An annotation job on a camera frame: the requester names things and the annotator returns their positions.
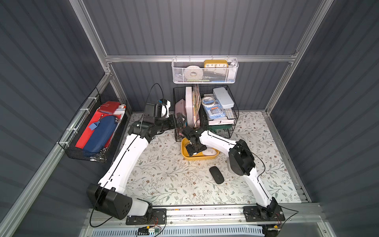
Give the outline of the yellow storage box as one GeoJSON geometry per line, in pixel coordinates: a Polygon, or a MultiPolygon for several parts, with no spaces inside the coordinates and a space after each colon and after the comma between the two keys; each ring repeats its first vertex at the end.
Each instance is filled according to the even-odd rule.
{"type": "Polygon", "coordinates": [[[183,138],[182,142],[181,142],[181,153],[182,153],[182,156],[184,157],[184,159],[188,160],[188,161],[204,161],[204,160],[212,160],[212,159],[215,159],[220,151],[218,151],[218,154],[215,155],[215,156],[204,156],[202,154],[202,152],[196,154],[196,155],[192,155],[190,156],[187,149],[186,149],[186,146],[190,144],[190,141],[186,138],[183,138]]]}

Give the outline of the white mouse with orange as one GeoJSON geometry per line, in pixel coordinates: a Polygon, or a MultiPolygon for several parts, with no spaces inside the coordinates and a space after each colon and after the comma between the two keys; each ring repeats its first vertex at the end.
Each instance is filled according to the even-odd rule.
{"type": "Polygon", "coordinates": [[[218,151],[213,148],[207,148],[206,150],[202,151],[202,154],[204,156],[215,156],[218,154],[218,151]]]}

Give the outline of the black mouse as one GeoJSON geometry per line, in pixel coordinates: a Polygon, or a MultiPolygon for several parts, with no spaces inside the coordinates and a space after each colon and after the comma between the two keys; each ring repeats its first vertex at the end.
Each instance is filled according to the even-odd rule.
{"type": "Polygon", "coordinates": [[[216,184],[220,185],[222,183],[224,183],[224,177],[221,173],[221,171],[216,167],[216,166],[213,166],[209,169],[214,181],[216,182],[216,184]]]}

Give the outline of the grey mouse with logo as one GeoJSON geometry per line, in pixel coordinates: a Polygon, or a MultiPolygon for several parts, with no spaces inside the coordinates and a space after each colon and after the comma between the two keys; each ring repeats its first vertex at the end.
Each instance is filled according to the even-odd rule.
{"type": "Polygon", "coordinates": [[[233,171],[232,171],[232,168],[231,168],[230,162],[227,162],[227,167],[228,167],[228,171],[229,171],[230,173],[232,173],[233,171]]]}

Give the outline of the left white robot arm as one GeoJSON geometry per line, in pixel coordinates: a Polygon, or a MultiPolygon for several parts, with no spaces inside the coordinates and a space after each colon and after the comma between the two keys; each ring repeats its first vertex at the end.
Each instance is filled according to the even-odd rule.
{"type": "Polygon", "coordinates": [[[109,170],[97,184],[90,184],[87,196],[93,210],[122,220],[127,216],[151,214],[152,205],[148,201],[126,195],[126,183],[144,150],[156,135],[167,130],[182,128],[187,118],[178,113],[169,117],[142,117],[129,128],[125,143],[109,170]]]}

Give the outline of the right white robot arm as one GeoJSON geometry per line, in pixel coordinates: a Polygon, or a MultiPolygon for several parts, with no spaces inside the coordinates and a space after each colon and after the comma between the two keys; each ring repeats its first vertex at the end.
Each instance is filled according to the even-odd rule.
{"type": "Polygon", "coordinates": [[[182,134],[190,141],[190,144],[186,146],[190,156],[198,154],[207,148],[214,148],[227,155],[229,169],[244,178],[261,212],[273,215],[278,203],[261,181],[253,153],[244,140],[233,141],[223,138],[202,127],[193,129],[187,126],[183,129],[182,134]]]}

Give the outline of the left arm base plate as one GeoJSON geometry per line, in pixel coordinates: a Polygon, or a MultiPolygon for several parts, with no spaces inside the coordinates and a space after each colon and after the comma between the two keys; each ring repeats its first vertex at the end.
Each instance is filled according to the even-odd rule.
{"type": "Polygon", "coordinates": [[[167,220],[167,209],[158,208],[148,210],[144,216],[127,216],[125,224],[132,225],[164,225],[167,220]]]}

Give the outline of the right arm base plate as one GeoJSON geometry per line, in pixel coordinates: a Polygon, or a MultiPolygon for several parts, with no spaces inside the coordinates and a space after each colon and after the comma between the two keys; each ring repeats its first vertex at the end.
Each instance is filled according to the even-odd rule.
{"type": "Polygon", "coordinates": [[[284,222],[285,216],[280,206],[275,209],[260,206],[243,207],[243,215],[247,222],[284,222]]]}

